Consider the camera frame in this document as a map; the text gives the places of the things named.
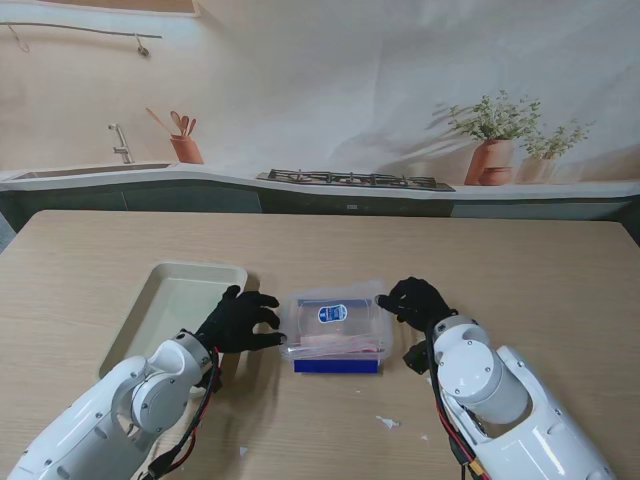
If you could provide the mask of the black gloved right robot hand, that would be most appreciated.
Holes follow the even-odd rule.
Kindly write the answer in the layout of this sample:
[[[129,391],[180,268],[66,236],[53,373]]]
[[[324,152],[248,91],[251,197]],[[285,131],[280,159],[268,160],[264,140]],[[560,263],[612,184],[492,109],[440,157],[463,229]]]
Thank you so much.
[[[377,295],[375,301],[400,323],[407,323],[426,336],[439,322],[458,314],[433,285],[415,277],[399,281],[388,294]]]

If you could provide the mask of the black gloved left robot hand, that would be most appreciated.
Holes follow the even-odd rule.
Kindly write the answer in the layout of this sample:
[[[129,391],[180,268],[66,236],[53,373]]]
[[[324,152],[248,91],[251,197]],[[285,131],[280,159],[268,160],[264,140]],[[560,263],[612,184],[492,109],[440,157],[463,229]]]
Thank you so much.
[[[194,336],[208,350],[223,354],[258,351],[283,344],[278,300],[259,291],[229,286]]]

